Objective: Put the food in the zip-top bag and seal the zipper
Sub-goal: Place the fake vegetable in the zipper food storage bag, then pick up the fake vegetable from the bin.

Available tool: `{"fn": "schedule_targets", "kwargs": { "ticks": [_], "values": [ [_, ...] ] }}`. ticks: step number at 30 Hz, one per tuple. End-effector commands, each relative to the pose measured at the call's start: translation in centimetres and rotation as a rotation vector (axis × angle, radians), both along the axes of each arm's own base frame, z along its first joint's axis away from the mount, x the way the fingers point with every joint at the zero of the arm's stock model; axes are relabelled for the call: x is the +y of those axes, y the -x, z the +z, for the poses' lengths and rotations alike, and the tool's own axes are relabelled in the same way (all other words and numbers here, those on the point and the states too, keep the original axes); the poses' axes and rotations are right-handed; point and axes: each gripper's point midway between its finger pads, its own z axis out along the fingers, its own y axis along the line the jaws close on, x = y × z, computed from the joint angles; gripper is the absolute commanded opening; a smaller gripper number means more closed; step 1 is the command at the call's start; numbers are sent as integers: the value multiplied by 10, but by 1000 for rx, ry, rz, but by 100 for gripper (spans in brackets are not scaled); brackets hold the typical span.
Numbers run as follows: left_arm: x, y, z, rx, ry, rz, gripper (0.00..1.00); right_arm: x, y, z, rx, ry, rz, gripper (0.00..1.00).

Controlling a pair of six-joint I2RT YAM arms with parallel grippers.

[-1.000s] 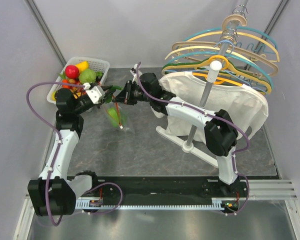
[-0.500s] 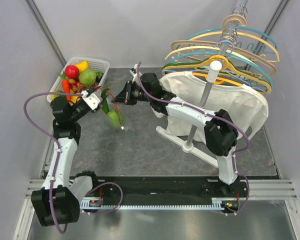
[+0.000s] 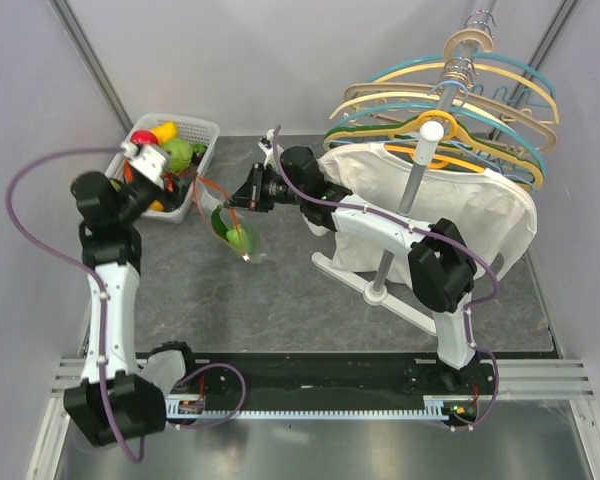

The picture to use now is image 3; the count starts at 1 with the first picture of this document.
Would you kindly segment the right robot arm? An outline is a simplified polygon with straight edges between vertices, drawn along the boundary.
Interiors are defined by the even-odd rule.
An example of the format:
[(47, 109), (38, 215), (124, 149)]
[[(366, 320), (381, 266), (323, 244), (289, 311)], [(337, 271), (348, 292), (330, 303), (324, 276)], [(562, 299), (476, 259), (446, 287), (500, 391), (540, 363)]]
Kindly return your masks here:
[(296, 205), (310, 225), (358, 237), (406, 261), (407, 284), (432, 313), (439, 384), (453, 394), (469, 387), (480, 360), (468, 307), (477, 266), (456, 225), (447, 219), (434, 224), (401, 219), (366, 202), (329, 180), (308, 147), (274, 150), (270, 158), (251, 167), (226, 207), (266, 213), (278, 204)]

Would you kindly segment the orange carrot toy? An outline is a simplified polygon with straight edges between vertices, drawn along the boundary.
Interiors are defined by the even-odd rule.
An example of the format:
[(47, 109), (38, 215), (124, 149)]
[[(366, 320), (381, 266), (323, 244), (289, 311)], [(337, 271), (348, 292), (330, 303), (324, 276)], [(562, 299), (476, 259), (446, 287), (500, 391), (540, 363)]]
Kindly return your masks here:
[(127, 160), (124, 161), (123, 165), (123, 179), (126, 183), (131, 183), (133, 180), (133, 172)]

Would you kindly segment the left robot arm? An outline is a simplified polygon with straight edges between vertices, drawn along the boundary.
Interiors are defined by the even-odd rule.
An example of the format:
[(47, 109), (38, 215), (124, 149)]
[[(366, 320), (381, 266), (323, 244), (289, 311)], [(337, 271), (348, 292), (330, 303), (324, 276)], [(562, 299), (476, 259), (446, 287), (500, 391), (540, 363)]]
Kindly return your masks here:
[(187, 361), (184, 342), (168, 342), (149, 354), (145, 365), (134, 344), (136, 293), (142, 240), (134, 223), (159, 188), (136, 177), (115, 187), (102, 172), (78, 176), (70, 187), (82, 221), (82, 264), (91, 292), (89, 341), (77, 386), (64, 393), (64, 407), (86, 440), (104, 447), (164, 430), (166, 398), (188, 393), (199, 382), (198, 367)]

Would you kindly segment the small green fruit toy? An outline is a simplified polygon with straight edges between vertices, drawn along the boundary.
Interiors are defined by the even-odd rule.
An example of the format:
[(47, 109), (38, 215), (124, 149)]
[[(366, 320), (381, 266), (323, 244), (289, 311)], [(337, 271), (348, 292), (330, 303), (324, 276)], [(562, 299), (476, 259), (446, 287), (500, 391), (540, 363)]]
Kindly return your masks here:
[(256, 246), (254, 236), (242, 226), (229, 229), (226, 240), (232, 247), (246, 253), (253, 252)]

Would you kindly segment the clear zip top bag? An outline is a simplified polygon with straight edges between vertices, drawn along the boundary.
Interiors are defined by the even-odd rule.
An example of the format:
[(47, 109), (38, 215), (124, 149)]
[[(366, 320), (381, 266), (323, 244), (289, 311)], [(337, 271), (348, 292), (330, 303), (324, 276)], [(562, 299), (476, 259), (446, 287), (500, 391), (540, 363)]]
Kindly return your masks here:
[[(197, 176), (192, 184), (193, 188), (193, 199), (196, 210), (201, 216), (204, 225), (209, 229), (213, 238), (219, 241), (224, 247), (228, 248), (233, 254), (246, 263), (259, 264), (264, 262), (268, 255), (264, 251), (263, 243), (259, 234), (259, 231), (251, 225), (235, 208), (226, 208), (224, 206), (225, 201), (230, 196), (228, 192), (223, 189), (217, 183), (202, 177)], [(222, 241), (213, 231), (211, 226), (211, 213), (218, 206), (222, 204), (224, 210), (222, 212), (222, 218), (229, 229), (242, 226), (249, 231), (255, 239), (256, 246), (253, 252), (246, 253), (232, 247), (228, 242)]]

